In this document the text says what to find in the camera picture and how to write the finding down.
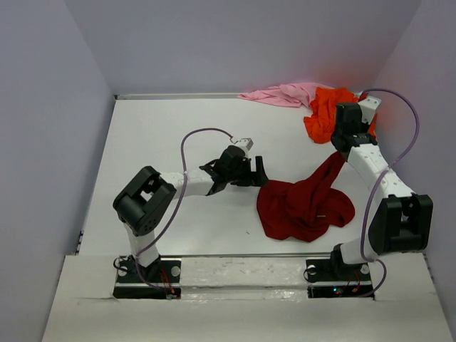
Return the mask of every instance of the wire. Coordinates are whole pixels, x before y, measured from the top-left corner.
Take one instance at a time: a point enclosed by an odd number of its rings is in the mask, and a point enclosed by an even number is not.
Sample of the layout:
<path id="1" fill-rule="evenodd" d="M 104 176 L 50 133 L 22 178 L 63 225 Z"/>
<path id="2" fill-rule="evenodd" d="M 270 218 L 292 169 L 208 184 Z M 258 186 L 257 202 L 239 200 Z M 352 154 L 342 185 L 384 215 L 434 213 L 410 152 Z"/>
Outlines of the wire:
<path id="1" fill-rule="evenodd" d="M 396 92 L 394 90 L 390 90 L 390 89 L 370 88 L 370 89 L 364 90 L 361 93 L 360 98 L 365 93 L 369 93 L 371 91 L 381 91 L 381 92 L 384 92 L 384 93 L 393 94 L 393 95 L 399 97 L 400 99 L 402 99 L 408 105 L 408 107 L 412 110 L 413 117 L 415 118 L 415 134 L 413 135 L 412 141 L 410 141 L 410 144 L 407 146 L 407 148 L 396 159 L 394 159 L 394 161 L 392 163 L 390 163 L 388 165 L 388 167 L 386 169 L 384 169 L 384 171 L 382 171 L 380 173 L 380 175 L 378 176 L 377 180 L 375 181 L 375 183 L 373 185 L 372 190 L 370 191 L 368 202 L 366 204 L 366 210 L 364 211 L 363 228 L 361 230 L 361 245 L 360 245 L 361 256 L 367 262 L 375 262 L 375 261 L 377 261 L 383 267 L 383 276 L 382 276 L 380 282 L 378 283 L 378 285 L 373 290 L 367 292 L 366 294 L 360 295 L 360 297 L 368 297 L 368 296 L 371 296 L 372 294 L 374 294 L 383 285 L 383 283 L 385 282 L 386 274 L 387 274 L 386 265 L 385 265 L 385 263 L 383 261 L 381 261 L 380 259 L 376 259 L 376 260 L 369 259 L 365 255 L 365 252 L 364 252 L 364 242 L 366 240 L 366 231 L 367 231 L 367 225 L 368 225 L 369 210 L 371 208 L 375 192 L 377 191 L 378 187 L 380 186 L 380 182 L 385 177 L 385 175 L 388 173 L 388 171 L 391 168 L 393 168 L 394 165 L 396 165 L 400 160 L 402 160 L 410 152 L 410 150 L 412 149 L 413 145 L 416 143 L 416 140 L 418 139 L 418 134 L 420 133 L 420 118 L 418 117 L 418 113 L 417 113 L 415 107 L 413 106 L 413 104 L 404 95 L 401 95 L 398 92 Z"/>
<path id="2" fill-rule="evenodd" d="M 343 287 L 342 291 L 345 291 L 345 289 L 350 285 L 351 282 L 351 276 L 348 276 L 348 283 Z"/>
<path id="3" fill-rule="evenodd" d="M 199 128 L 197 130 L 193 130 L 191 132 L 189 132 L 188 134 L 186 134 L 186 136 L 183 137 L 182 139 L 182 142 L 180 143 L 180 156 L 182 158 L 182 169 L 184 170 L 184 182 L 182 184 L 182 191 L 180 192 L 180 195 L 179 195 L 179 198 L 177 199 L 177 204 L 176 204 L 176 207 L 174 208 L 174 211 L 172 212 L 171 214 L 171 217 L 168 219 L 168 222 L 166 222 L 166 225 L 165 227 L 163 228 L 163 230 L 153 239 L 152 242 L 150 242 L 146 247 L 144 247 L 143 249 L 141 249 L 136 255 L 135 255 L 135 266 L 136 266 L 136 272 L 138 273 L 138 276 L 139 278 L 141 279 L 141 281 L 144 283 L 144 284 L 147 284 L 148 286 L 154 288 L 154 289 L 160 289 L 159 286 L 156 286 L 154 284 L 151 284 L 147 279 L 144 278 L 142 272 L 141 272 L 141 268 L 140 268 L 140 263 L 139 263 L 139 258 L 141 256 L 142 253 L 146 252 L 149 248 L 151 248 L 152 246 L 154 246 L 158 240 L 161 239 L 161 237 L 163 236 L 164 233 L 166 233 L 166 231 L 168 230 L 168 228 L 170 227 L 170 225 L 172 224 L 172 221 L 174 221 L 174 218 L 176 217 L 176 214 L 177 214 L 177 211 L 179 210 L 180 208 L 180 205 L 182 204 L 182 200 L 184 198 L 184 195 L 185 195 L 185 190 L 187 189 L 187 182 L 188 182 L 188 179 L 187 179 L 187 162 L 185 160 L 185 153 L 184 153 L 184 146 L 185 146 L 185 141 L 192 135 L 194 135 L 195 133 L 199 133 L 199 132 L 206 132 L 208 130 L 213 130 L 213 131 L 216 131 L 216 132 L 221 132 L 221 133 L 224 133 L 225 135 L 228 135 L 229 138 L 233 138 L 233 136 L 231 134 L 229 134 L 226 130 L 221 130 L 220 128 Z"/>
<path id="4" fill-rule="evenodd" d="M 361 287 L 361 279 L 360 279 L 357 271 L 355 271 L 355 276 L 356 276 L 356 279 L 358 280 L 358 285 L 356 288 L 354 288 L 352 290 L 352 292 L 358 292 L 359 288 Z"/>
<path id="5" fill-rule="evenodd" d="M 121 266 L 117 265 L 117 261 L 119 261 L 119 265 L 120 265 L 120 260 L 123 260 L 123 259 L 121 257 L 117 257 L 114 259 L 114 261 L 113 261 L 114 268 L 117 269 L 118 271 L 123 271 L 125 273 L 129 273 L 129 271 L 126 267 L 121 267 Z"/>

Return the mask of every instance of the white floor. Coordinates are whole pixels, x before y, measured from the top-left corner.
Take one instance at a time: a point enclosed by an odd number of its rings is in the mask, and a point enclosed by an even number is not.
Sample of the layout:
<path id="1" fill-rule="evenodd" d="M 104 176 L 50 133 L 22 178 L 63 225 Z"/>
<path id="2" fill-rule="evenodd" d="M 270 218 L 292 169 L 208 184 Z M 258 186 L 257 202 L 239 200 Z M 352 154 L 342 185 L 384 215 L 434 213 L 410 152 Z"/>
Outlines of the white floor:
<path id="1" fill-rule="evenodd" d="M 312 142 L 304 128 L 306 108 L 280 108 L 236 98 L 118 100 L 85 224 L 82 255 L 127 254 L 128 238 L 112 208 L 115 196 L 146 165 L 159 172 L 182 169 L 180 142 L 196 128 L 217 127 L 254 140 L 252 156 L 263 155 L 272 180 L 307 178 L 331 154 L 331 143 Z M 220 133 L 199 133 L 187 141 L 189 168 L 220 156 L 229 144 Z M 356 208 L 344 228 L 330 227 L 312 243 L 276 241 L 265 236 L 256 209 L 257 188 L 228 186 L 211 197 L 187 197 L 176 220 L 158 243 L 163 255 L 294 254 L 329 252 L 361 231 L 368 191 L 349 165 L 334 183 Z M 171 205 L 160 231 L 167 221 Z"/>

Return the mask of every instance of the red cloth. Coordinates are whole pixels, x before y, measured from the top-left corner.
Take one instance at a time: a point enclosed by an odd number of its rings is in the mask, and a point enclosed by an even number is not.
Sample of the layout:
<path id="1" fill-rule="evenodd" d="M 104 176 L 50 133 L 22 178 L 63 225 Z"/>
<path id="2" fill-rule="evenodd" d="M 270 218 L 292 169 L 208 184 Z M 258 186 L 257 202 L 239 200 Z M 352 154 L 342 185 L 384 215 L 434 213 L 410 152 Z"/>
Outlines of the red cloth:
<path id="1" fill-rule="evenodd" d="M 270 180 L 261 187 L 256 208 L 265 234 L 278 240 L 294 237 L 312 242 L 330 224 L 348 224 L 355 208 L 343 192 L 331 188 L 344 162 L 336 152 L 306 180 L 294 184 Z"/>

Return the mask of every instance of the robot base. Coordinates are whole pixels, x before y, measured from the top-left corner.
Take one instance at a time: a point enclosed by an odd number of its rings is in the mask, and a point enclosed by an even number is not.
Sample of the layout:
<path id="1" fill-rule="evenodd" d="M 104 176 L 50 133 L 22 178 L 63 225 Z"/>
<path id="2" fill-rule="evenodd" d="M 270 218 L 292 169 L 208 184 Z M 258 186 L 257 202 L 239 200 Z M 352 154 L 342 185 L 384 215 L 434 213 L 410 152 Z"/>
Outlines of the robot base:
<path id="1" fill-rule="evenodd" d="M 304 278 L 311 283 L 307 288 L 309 298 L 358 297 L 373 289 L 367 264 L 336 271 L 331 259 L 307 259 Z"/>
<path id="2" fill-rule="evenodd" d="M 132 256 L 121 256 L 115 261 L 118 270 L 114 298 L 117 299 L 179 299 L 180 298 L 180 266 L 179 259 L 159 258 L 148 267 L 141 267 L 142 277 L 157 286 L 152 288 L 140 277 Z"/>

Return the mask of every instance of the red wire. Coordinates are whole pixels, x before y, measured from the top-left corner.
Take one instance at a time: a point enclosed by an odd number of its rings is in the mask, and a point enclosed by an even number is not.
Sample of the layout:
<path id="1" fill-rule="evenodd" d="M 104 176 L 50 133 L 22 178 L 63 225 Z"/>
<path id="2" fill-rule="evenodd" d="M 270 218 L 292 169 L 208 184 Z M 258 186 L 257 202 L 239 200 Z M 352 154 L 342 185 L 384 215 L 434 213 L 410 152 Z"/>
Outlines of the red wire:
<path id="1" fill-rule="evenodd" d="M 165 280 L 163 279 L 163 275 L 161 273 L 159 273 L 159 275 L 160 275 L 160 279 L 162 279 L 163 289 L 165 290 L 165 295 L 167 296 L 168 292 L 167 292 L 167 289 L 166 289 Z"/>
<path id="2" fill-rule="evenodd" d="M 350 285 L 350 281 L 351 281 L 351 276 L 348 276 L 348 283 L 343 287 L 342 291 L 345 290 L 348 285 Z"/>
<path id="3" fill-rule="evenodd" d="M 171 282 L 170 282 L 170 280 L 169 280 L 169 278 L 168 278 L 168 275 L 166 274 L 166 272 L 165 272 L 164 269 L 162 269 L 162 273 L 163 273 L 163 276 L 164 276 L 165 279 L 166 279 L 166 282 L 168 283 L 168 285 L 169 285 L 169 287 L 170 287 L 171 293 L 174 294 L 174 287 L 172 287 Z"/>
<path id="4" fill-rule="evenodd" d="M 355 276 L 356 276 L 356 278 L 357 278 L 357 280 L 358 280 L 358 285 L 357 285 L 357 287 L 356 287 L 356 291 L 358 291 L 359 288 L 361 287 L 361 279 L 359 278 L 359 275 L 358 275 L 358 272 L 357 272 L 357 271 L 355 271 Z"/>

